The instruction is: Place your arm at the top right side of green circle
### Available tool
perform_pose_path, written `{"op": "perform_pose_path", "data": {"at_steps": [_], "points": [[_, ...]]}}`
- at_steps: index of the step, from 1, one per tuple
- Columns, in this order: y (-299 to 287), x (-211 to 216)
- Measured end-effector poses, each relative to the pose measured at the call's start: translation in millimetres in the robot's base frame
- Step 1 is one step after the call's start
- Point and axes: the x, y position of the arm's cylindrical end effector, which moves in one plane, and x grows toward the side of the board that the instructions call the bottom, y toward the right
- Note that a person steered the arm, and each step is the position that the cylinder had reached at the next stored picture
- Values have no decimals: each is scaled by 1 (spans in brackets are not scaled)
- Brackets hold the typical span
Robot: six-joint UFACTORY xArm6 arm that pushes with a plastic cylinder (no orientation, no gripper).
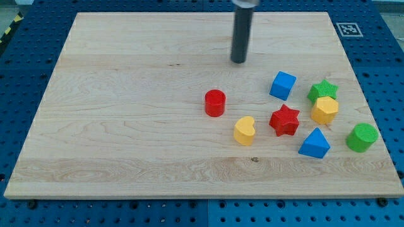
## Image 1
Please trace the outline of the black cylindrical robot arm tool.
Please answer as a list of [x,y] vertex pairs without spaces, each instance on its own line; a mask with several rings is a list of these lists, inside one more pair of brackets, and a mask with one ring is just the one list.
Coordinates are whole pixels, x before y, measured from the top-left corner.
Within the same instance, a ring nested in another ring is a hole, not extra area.
[[246,61],[254,8],[235,7],[230,59],[242,64]]

